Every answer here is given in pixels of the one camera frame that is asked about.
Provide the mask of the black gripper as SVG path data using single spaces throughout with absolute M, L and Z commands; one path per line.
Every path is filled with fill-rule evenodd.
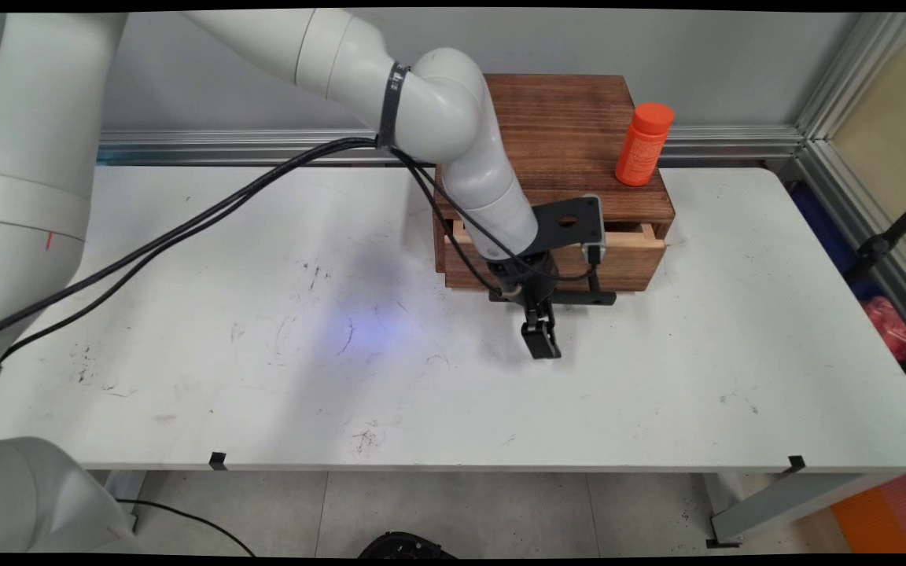
M 524 307 L 525 321 L 521 335 L 534 359 L 561 358 L 556 337 L 556 316 L 553 301 L 549 300 L 556 290 L 558 268 L 550 251 L 523 255 L 519 263 L 514 260 L 488 261 L 489 272 L 499 283 L 501 294 L 489 292 L 492 302 L 510 302 Z

